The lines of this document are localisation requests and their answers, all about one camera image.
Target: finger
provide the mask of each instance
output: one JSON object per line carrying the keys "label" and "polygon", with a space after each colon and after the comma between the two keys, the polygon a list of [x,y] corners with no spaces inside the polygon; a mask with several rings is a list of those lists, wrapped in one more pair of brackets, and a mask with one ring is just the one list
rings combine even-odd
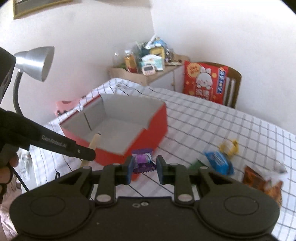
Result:
{"label": "finger", "polygon": [[12,167],[17,167],[19,163],[19,157],[17,154],[15,154],[14,157],[12,157],[10,160],[9,160],[9,164],[12,166]]}
{"label": "finger", "polygon": [[0,183],[8,183],[10,180],[10,170],[8,167],[0,168]]}

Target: cartoon rabbit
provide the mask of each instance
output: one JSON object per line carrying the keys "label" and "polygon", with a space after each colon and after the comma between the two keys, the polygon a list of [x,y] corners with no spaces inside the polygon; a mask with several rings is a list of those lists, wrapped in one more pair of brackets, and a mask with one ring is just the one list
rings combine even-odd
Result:
{"label": "cartoon rabbit", "polygon": [[201,66],[200,74],[196,78],[196,84],[198,88],[205,87],[207,90],[210,90],[213,85],[211,69],[205,69]]}

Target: wall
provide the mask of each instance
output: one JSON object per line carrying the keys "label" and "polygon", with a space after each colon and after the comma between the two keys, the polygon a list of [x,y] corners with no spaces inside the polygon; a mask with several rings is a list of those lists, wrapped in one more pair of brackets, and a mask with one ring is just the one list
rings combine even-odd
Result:
{"label": "wall", "polygon": [[242,76],[237,109],[296,134],[296,15],[280,0],[152,0],[155,32]]}
{"label": "wall", "polygon": [[[54,46],[44,83],[24,74],[19,101],[24,115],[38,123],[54,118],[55,102],[83,96],[106,82],[114,46],[150,39],[149,0],[74,0],[13,20],[12,1],[0,9],[0,46],[10,53]],[[15,70],[1,108],[14,110]]]}

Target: blue candy wrapper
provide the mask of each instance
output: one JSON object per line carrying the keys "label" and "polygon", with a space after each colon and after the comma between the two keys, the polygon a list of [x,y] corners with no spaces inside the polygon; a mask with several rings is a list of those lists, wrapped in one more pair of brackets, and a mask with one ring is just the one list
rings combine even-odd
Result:
{"label": "blue candy wrapper", "polygon": [[234,173],[231,161],[220,151],[205,152],[204,154],[216,172],[223,175],[232,175]]}

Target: open cardboard box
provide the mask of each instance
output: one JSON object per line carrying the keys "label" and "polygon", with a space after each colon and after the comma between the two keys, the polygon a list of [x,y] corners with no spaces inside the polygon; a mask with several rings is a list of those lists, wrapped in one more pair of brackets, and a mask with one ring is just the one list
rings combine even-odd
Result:
{"label": "open cardboard box", "polygon": [[124,163],[132,150],[154,150],[168,130],[163,101],[112,94],[96,97],[60,126],[66,137],[85,147],[100,133],[95,161],[104,166]]}

